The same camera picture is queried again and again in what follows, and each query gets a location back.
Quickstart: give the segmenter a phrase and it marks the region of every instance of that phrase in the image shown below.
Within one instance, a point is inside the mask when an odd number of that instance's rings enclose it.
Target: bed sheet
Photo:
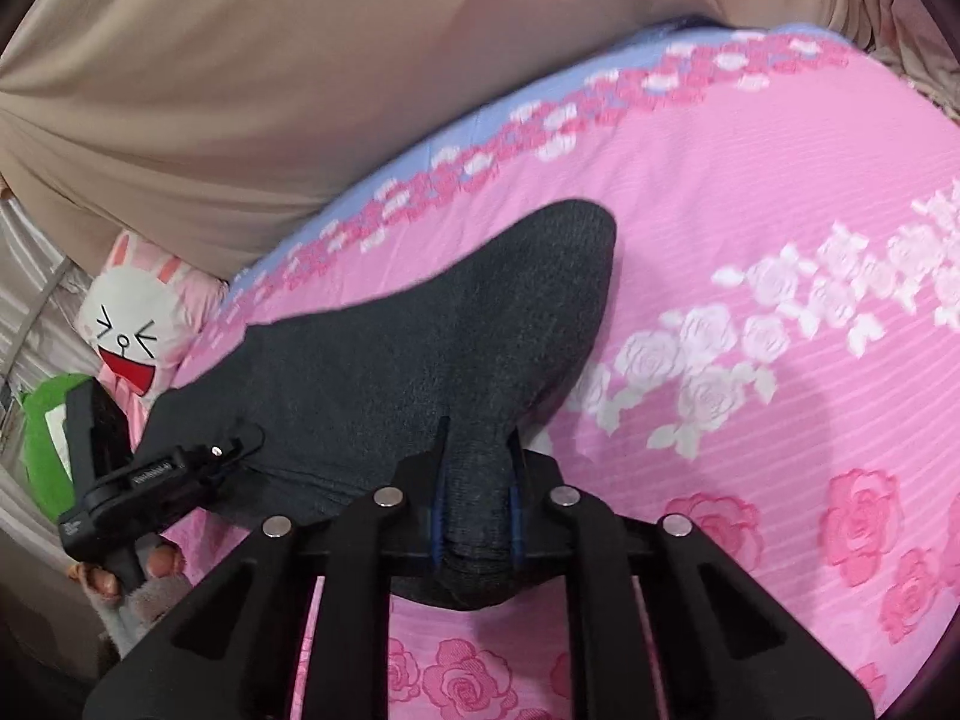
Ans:
[[[248,324],[392,293],[596,200],[618,223],[608,314],[528,442],[621,514],[692,517],[882,712],[960,592],[959,176],[956,127],[829,33],[647,35],[349,191],[237,278],[176,384]],[[469,614],[395,599],[388,669],[394,718],[565,720],[563,588]]]

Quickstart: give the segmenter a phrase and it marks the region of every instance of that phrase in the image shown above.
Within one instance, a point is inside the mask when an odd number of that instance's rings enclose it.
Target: curtain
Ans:
[[[70,323],[89,284],[15,199],[0,200],[0,529],[57,569],[71,560],[28,492],[16,397],[59,373],[99,370]]]

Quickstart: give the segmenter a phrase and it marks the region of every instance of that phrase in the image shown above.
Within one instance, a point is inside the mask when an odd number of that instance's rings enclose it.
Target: silver screw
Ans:
[[[664,531],[670,533],[670,536],[682,538],[693,533],[693,523],[683,514],[667,514],[664,517]]]
[[[558,488],[550,490],[550,500],[557,506],[575,506],[580,502],[580,491],[577,488],[560,485]]]
[[[264,520],[263,533],[270,538],[283,538],[294,529],[294,524],[282,514]]]
[[[382,506],[384,509],[390,509],[403,503],[403,490],[399,488],[380,488],[373,493],[373,503]]]

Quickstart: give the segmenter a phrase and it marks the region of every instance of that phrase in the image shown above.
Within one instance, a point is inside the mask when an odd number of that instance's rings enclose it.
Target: red open mouth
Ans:
[[[107,364],[107,367],[122,379],[126,379],[133,387],[133,391],[138,395],[143,395],[150,389],[154,382],[154,376],[157,375],[157,368],[154,365],[147,365],[145,362],[136,362],[128,360],[119,354],[107,351],[102,346],[98,348],[100,357]]]

